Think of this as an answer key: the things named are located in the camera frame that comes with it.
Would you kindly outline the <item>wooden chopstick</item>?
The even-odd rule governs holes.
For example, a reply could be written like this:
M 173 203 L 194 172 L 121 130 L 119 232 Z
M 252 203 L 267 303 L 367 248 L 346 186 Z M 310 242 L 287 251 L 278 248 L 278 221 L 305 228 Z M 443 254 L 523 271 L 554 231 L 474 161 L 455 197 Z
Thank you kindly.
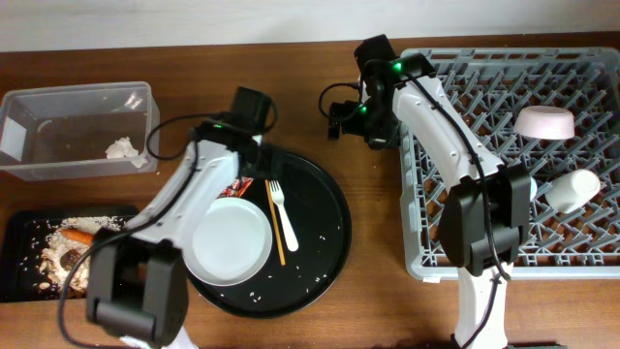
M 273 223 L 273 230 L 274 230 L 274 235 L 275 235 L 275 239 L 276 239 L 276 246 L 277 246 L 278 256 L 279 256 L 279 260 L 280 260 L 280 265 L 282 267 L 284 267 L 286 265 L 286 259 L 285 259 L 285 254 L 284 254 L 284 250 L 283 250 L 283 246 L 282 246 L 282 240 L 281 240 L 281 237 L 280 237 L 280 230 L 279 230 L 277 214 L 275 212 L 275 205 L 274 205 L 274 202 L 272 200 L 271 190 L 270 190 L 269 180 L 268 179 L 264 180 L 264 185 L 265 185 L 268 205 L 269 205 L 269 209 L 270 209 L 270 213 L 271 213 L 271 218 L 272 218 L 272 223 Z

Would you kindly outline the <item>white plastic fork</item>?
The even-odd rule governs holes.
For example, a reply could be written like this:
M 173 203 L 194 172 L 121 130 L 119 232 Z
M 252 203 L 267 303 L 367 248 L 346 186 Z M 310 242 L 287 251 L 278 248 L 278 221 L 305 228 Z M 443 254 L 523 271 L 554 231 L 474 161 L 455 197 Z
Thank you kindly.
M 277 180 L 270 180 L 268 182 L 270 194 L 272 201 L 278 207 L 280 218 L 282 222 L 282 227 L 284 229 L 284 237 L 285 242 L 287 244 L 287 248 L 291 252 L 296 252 L 299 248 L 298 240 L 295 235 L 295 230 L 291 224 L 288 213 L 285 207 L 285 195 L 282 189 L 282 186 Z

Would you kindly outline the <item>red wrapper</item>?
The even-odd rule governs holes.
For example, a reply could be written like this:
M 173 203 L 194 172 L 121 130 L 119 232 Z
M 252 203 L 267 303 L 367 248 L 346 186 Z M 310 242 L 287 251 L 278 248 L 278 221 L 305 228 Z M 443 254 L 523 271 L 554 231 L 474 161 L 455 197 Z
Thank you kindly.
M 236 179 L 231 185 L 224 189 L 219 195 L 220 198 L 235 197 L 241 198 L 246 190 L 251 186 L 254 179 L 252 177 L 242 177 Z

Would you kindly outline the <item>white round plate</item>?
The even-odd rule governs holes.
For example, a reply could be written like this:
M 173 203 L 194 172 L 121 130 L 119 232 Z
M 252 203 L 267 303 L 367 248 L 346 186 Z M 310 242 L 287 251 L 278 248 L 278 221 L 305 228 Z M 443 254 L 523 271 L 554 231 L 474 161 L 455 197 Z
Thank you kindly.
M 258 206 L 239 198 L 221 198 L 192 233 L 183 258 L 198 280 L 229 287 L 263 268 L 272 242 L 270 221 Z

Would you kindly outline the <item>pink bowl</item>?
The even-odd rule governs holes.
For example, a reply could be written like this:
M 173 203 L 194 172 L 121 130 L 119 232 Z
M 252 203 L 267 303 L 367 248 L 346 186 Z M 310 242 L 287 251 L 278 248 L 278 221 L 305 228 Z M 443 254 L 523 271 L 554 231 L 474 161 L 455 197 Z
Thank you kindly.
M 557 107 L 527 107 L 518 114 L 514 131 L 533 139 L 567 140 L 574 136 L 574 115 Z

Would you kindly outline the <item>orange carrot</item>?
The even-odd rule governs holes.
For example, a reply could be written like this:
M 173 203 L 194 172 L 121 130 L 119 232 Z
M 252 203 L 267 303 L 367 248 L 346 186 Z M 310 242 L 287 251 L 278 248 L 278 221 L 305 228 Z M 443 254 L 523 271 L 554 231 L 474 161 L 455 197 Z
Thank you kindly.
M 94 236 L 92 234 L 83 232 L 81 230 L 76 230 L 76 229 L 62 230 L 61 234 L 64 238 L 67 238 L 69 240 L 79 242 L 85 245 L 91 245 L 94 239 Z

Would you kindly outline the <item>white tissue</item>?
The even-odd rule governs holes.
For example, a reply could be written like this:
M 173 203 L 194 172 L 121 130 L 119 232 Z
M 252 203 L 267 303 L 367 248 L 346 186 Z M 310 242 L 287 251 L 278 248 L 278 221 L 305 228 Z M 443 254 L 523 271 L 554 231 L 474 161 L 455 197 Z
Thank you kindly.
M 148 163 L 145 158 L 140 157 L 139 151 L 132 146 L 129 137 L 120 138 L 111 144 L 106 149 L 106 156 L 108 159 L 131 158 L 131 163 L 137 169 Z

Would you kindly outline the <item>brown food lump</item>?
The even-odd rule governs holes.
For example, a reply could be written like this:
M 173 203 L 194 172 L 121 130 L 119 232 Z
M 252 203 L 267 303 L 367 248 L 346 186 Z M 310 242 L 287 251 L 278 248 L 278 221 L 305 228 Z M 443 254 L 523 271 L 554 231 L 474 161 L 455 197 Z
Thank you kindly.
M 76 249 L 70 249 L 65 252 L 59 259 L 61 268 L 65 271 L 70 271 L 81 258 L 81 253 Z

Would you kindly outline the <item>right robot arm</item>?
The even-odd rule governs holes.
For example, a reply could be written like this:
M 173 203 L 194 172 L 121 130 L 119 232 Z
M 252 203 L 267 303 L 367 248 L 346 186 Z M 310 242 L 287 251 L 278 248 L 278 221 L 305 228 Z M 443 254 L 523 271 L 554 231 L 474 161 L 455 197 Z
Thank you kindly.
M 332 139 L 361 136 L 373 150 L 413 133 L 448 192 L 437 235 L 457 268 L 457 348 L 505 348 L 510 272 L 529 224 L 532 180 L 489 150 L 455 110 L 437 72 L 421 53 L 397 55 L 386 35 L 354 51 L 357 99 L 325 113 Z

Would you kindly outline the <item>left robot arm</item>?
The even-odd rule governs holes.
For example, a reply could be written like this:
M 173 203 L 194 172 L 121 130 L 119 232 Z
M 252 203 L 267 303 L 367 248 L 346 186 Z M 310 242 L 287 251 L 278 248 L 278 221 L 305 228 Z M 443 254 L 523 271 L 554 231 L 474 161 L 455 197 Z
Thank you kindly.
M 120 231 L 99 231 L 87 255 L 86 318 L 130 345 L 192 348 L 184 328 L 186 278 L 205 278 L 195 250 L 205 217 L 218 197 L 244 176 L 272 179 L 281 150 L 259 138 L 277 121 L 274 102 L 240 87 L 229 111 L 200 113 L 178 153 L 169 181 Z

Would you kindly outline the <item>rice and food scraps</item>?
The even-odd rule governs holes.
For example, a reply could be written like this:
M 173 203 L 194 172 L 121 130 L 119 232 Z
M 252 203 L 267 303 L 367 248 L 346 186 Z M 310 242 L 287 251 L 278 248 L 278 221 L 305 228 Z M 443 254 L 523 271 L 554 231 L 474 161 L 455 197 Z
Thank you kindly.
M 28 222 L 21 229 L 25 245 L 16 262 L 17 293 L 35 300 L 58 298 L 69 273 L 61 268 L 60 257 L 70 249 L 82 255 L 89 247 L 64 238 L 62 230 L 76 229 L 94 235 L 102 228 L 117 231 L 125 221 L 122 216 L 86 216 Z

